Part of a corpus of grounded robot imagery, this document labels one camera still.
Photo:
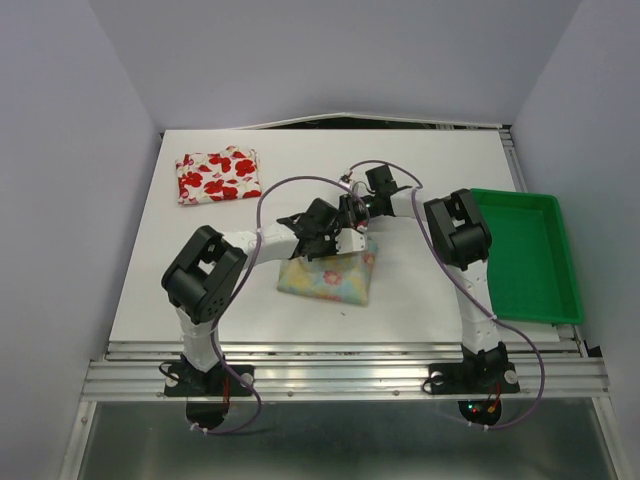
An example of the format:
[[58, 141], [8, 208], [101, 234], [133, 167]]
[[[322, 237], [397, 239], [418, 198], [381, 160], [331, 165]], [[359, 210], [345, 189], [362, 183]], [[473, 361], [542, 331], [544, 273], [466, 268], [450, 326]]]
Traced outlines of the pastel floral skirt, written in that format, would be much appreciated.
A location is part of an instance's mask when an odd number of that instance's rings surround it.
[[366, 306], [378, 245], [367, 239], [364, 251], [307, 260], [282, 261], [277, 290], [308, 298]]

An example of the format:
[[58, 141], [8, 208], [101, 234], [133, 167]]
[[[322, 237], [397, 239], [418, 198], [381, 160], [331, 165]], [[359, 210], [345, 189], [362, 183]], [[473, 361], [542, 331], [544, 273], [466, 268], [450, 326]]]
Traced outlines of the red poppy print skirt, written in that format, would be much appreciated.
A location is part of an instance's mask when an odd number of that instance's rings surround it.
[[259, 156], [252, 148], [228, 146], [218, 152], [186, 153], [175, 161], [177, 203], [206, 203], [258, 198], [262, 195]]

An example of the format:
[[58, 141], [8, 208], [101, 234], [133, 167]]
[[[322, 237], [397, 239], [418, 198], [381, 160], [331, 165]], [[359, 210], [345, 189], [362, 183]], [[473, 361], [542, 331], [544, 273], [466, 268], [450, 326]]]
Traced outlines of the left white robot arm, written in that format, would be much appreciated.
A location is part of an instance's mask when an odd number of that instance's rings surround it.
[[357, 221], [330, 203], [315, 199], [306, 211], [254, 231], [219, 232], [198, 228], [162, 276], [161, 286], [176, 309], [183, 332], [188, 382], [199, 393], [222, 382], [217, 325], [257, 265], [352, 253], [362, 246]]

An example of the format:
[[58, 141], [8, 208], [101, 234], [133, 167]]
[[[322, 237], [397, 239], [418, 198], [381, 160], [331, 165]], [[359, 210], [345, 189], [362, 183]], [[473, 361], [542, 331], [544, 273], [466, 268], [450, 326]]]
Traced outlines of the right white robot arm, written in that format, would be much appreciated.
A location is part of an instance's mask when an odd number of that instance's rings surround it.
[[460, 366], [461, 381], [472, 390], [482, 390], [495, 380], [495, 366], [508, 362], [488, 286], [493, 242], [489, 227], [470, 190], [431, 198], [420, 181], [400, 187], [392, 168], [379, 161], [367, 171], [364, 195], [352, 179], [353, 171], [345, 172], [339, 180], [347, 188], [339, 200], [340, 222], [356, 227], [380, 216], [417, 221], [435, 261], [456, 289], [461, 345], [464, 357], [469, 359]]

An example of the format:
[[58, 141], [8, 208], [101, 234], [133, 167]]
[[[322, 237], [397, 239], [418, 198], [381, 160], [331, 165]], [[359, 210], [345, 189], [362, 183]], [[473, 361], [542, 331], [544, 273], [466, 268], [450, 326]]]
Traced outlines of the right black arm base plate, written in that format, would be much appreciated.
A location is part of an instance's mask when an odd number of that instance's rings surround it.
[[518, 381], [509, 383], [504, 368], [476, 366], [469, 362], [433, 363], [421, 389], [430, 395], [515, 394], [521, 391]]

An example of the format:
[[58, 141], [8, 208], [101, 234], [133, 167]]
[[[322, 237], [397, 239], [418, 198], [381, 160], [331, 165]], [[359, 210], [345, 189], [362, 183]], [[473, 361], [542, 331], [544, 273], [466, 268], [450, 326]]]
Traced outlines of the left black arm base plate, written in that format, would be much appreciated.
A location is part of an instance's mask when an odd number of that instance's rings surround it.
[[252, 393], [220, 365], [201, 372], [188, 363], [163, 362], [158, 367], [164, 376], [167, 397], [251, 397]]

